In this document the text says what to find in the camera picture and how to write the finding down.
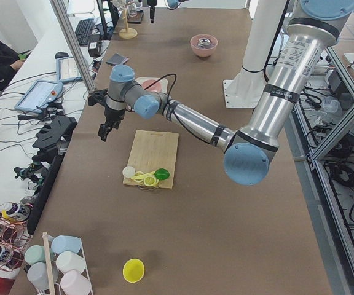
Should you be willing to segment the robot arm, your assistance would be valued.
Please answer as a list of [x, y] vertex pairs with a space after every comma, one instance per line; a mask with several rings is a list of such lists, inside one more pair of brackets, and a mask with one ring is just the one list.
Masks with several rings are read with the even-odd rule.
[[[169, 10], [174, 10], [177, 9], [181, 3], [185, 2], [186, 0], [167, 0], [167, 9]], [[158, 0], [147, 0], [147, 4], [149, 6], [149, 18], [150, 22], [154, 23], [155, 19], [155, 8], [156, 5], [158, 4]]]
[[334, 45], [354, 1], [298, 1], [288, 24], [289, 38], [263, 89], [248, 125], [232, 131], [188, 108], [166, 93], [149, 92], [135, 80], [134, 70], [116, 65], [109, 87], [91, 95], [89, 105], [104, 107], [105, 122], [98, 136], [106, 140], [118, 128], [127, 107], [149, 119], [156, 114], [179, 124], [196, 138], [224, 152], [224, 170], [236, 183], [261, 182], [278, 151], [278, 136], [297, 103], [322, 51]]

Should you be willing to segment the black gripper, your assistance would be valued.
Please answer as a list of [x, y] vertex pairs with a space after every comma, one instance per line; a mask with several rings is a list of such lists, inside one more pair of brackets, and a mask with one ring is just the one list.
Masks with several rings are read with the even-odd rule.
[[124, 119], [125, 110], [115, 110], [109, 107], [105, 107], [104, 116], [106, 118], [105, 123], [100, 124], [98, 129], [98, 136], [101, 138], [102, 141], [106, 142], [107, 137], [111, 129], [115, 128], [118, 129], [120, 123]]

